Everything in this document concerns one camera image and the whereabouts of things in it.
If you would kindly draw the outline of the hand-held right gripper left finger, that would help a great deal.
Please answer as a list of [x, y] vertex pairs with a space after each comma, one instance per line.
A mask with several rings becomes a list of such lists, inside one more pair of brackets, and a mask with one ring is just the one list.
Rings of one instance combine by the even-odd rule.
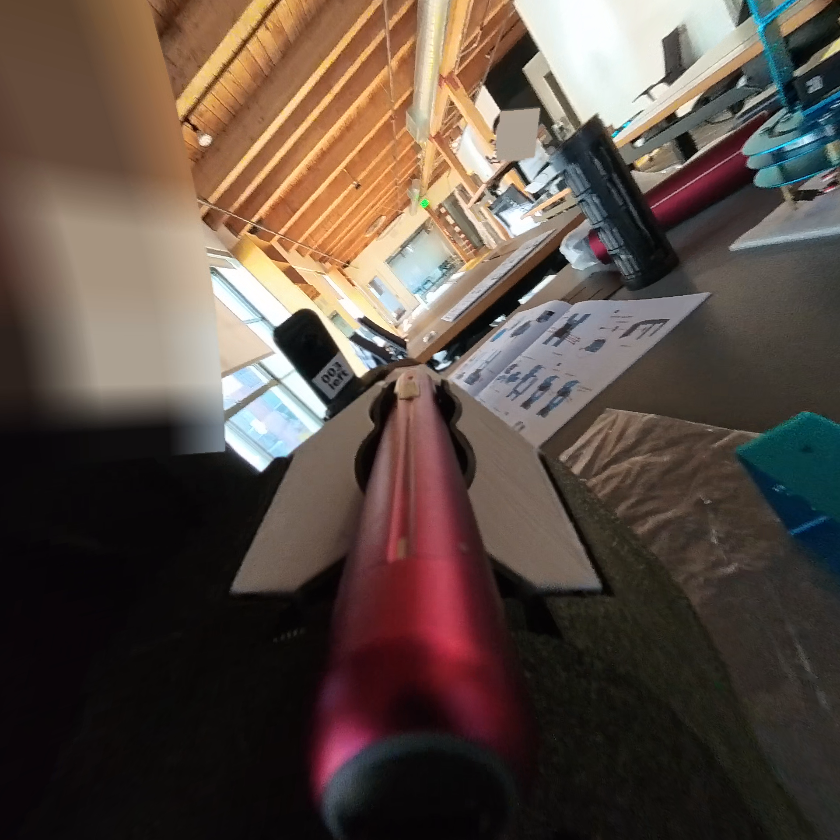
[[355, 459], [381, 392], [374, 385], [292, 454], [231, 595], [293, 595], [349, 551], [363, 500]]

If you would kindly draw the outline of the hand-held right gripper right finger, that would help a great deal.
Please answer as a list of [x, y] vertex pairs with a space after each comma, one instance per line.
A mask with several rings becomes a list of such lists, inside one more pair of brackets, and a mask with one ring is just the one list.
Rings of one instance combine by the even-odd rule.
[[583, 538], [540, 452], [456, 385], [454, 426], [474, 457], [469, 497], [490, 557], [539, 594], [601, 594]]

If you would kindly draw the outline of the red electric screwdriver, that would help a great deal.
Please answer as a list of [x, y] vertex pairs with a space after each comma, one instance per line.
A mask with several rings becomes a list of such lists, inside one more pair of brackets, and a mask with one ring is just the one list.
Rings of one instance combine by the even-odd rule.
[[441, 389], [386, 387], [334, 603], [309, 775], [333, 838], [499, 838], [538, 728]]

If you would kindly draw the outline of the large blue U bracket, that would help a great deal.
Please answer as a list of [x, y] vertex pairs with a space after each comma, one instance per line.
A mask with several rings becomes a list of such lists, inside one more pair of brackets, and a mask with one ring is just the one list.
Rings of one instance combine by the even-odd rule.
[[839, 425], [798, 413], [736, 448], [791, 538], [839, 573]]

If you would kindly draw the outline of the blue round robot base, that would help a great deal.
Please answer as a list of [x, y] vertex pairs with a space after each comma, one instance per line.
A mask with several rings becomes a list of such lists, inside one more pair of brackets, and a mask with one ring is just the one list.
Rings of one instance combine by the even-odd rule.
[[746, 5], [780, 108], [749, 137], [742, 152], [757, 187], [794, 190], [838, 169], [838, 40], [819, 51], [815, 62], [797, 70], [781, 33], [781, 16], [794, 2]]

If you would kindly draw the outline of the dark grey desk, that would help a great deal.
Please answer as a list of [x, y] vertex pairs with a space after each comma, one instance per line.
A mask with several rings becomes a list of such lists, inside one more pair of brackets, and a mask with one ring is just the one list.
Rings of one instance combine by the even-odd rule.
[[778, 199], [746, 187], [672, 234], [680, 267], [637, 298], [710, 293], [546, 444], [604, 595], [511, 605], [541, 727], [505, 838], [838, 838], [838, 797], [791, 786], [688, 596], [559, 458], [606, 409], [761, 433], [838, 421], [838, 244], [733, 254]]

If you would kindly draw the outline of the clear plastic bag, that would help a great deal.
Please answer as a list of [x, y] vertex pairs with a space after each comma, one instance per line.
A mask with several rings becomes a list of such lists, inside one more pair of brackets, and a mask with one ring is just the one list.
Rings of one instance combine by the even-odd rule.
[[605, 410], [560, 456], [698, 612], [791, 786], [838, 797], [838, 578], [793, 542], [741, 467], [753, 434]]

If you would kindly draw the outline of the white instruction manual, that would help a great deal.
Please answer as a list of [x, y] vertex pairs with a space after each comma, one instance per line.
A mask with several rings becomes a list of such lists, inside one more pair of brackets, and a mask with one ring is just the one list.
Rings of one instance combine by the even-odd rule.
[[709, 296], [548, 301], [511, 315], [448, 379], [543, 445]]

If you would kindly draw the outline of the white paper sheet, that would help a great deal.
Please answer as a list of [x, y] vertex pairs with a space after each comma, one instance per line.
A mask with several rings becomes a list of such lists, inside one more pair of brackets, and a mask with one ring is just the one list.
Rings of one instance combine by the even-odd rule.
[[540, 236], [524, 242], [517, 250], [510, 252], [499, 265], [495, 266], [488, 275], [472, 288], [469, 294], [455, 304], [445, 315], [441, 316], [441, 319], [445, 322], [458, 320], [478, 300], [482, 299], [490, 290], [502, 282], [522, 261], [528, 259], [534, 251], [542, 247], [551, 237], [559, 232], [558, 228], [551, 228]]

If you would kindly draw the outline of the person's black clothing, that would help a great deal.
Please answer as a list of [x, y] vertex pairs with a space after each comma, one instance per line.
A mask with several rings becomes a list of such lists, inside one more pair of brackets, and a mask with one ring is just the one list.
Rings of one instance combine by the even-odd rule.
[[19, 838], [134, 607], [180, 554], [256, 512], [289, 465], [221, 453], [49, 458], [2, 436], [2, 838]]

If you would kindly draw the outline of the white plastic bag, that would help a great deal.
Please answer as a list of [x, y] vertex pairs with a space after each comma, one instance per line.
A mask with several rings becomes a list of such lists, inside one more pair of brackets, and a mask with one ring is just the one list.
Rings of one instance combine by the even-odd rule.
[[593, 233], [590, 226], [581, 224], [563, 238], [561, 254], [575, 270], [586, 272], [602, 266], [590, 244], [590, 233]]

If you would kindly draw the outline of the black perforated cylinder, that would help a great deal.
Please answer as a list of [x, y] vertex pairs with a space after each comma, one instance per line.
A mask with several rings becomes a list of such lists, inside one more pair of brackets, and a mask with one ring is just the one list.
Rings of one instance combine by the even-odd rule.
[[629, 291], [662, 280], [679, 258], [597, 115], [558, 149], [557, 165]]

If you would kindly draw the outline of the red cylinder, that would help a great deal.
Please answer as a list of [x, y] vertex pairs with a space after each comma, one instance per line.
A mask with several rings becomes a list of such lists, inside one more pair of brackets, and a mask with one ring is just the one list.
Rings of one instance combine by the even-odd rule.
[[678, 226], [751, 183], [742, 147], [753, 131], [747, 124], [715, 141], [669, 173], [633, 172], [633, 178], [664, 230]]

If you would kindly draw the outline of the white foam sheet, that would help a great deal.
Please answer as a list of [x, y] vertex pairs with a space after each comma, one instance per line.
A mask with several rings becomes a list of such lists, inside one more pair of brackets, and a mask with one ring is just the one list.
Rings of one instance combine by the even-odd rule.
[[811, 201], [783, 203], [736, 238], [731, 252], [774, 245], [839, 238], [839, 191], [819, 193]]

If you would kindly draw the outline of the wooden table with dark frame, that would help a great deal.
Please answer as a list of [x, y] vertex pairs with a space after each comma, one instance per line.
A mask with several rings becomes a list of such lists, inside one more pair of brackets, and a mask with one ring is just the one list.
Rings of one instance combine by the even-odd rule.
[[[583, 220], [583, 215], [573, 209], [562, 212], [549, 222], [489, 252], [475, 268], [468, 270], [459, 278], [427, 313], [418, 318], [407, 334], [408, 357], [420, 363], [429, 362], [436, 353], [446, 350], [475, 323], [488, 320], [487, 312], [493, 310], [499, 301], [518, 300], [526, 289], [539, 283], [546, 271], [555, 272], [562, 268], [566, 264], [566, 259], [560, 253], [563, 239]], [[532, 239], [540, 237], [543, 237], [543, 241], [527, 258], [522, 259], [500, 276], [499, 281], [482, 297], [475, 300], [468, 309], [461, 312], [457, 319], [445, 320], [445, 315], [467, 298], [510, 254], [515, 253]]]

